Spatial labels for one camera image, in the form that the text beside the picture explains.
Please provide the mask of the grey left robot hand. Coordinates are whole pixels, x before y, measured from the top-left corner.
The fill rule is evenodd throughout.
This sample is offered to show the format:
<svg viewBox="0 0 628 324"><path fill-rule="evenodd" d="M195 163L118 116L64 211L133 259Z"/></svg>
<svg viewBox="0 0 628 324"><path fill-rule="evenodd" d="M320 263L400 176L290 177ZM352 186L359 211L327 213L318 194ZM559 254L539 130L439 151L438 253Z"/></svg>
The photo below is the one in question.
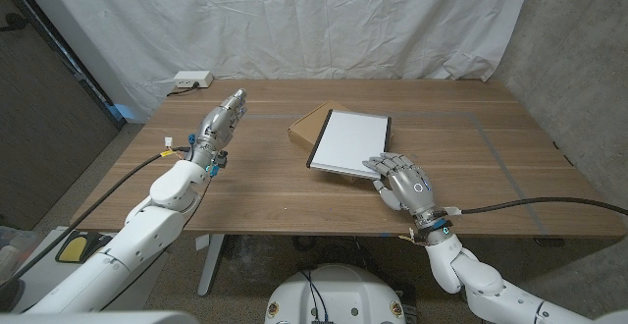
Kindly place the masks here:
<svg viewBox="0 0 628 324"><path fill-rule="evenodd" d="M244 88L238 89L202 120L191 151L186 156L188 161L205 168L229 144L236 126L246 113L246 95Z"/></svg>

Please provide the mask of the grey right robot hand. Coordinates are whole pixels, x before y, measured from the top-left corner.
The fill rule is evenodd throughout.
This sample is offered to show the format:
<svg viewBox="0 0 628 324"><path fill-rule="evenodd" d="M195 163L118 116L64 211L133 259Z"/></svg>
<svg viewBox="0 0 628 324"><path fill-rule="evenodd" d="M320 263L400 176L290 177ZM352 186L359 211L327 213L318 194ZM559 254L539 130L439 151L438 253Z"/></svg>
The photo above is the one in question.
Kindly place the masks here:
<svg viewBox="0 0 628 324"><path fill-rule="evenodd" d="M388 181L388 187L382 181L373 182L383 202L395 211L408 211L419 229L431 227L446 215L435 202L433 185L426 173L406 156L383 152L362 164Z"/></svg>

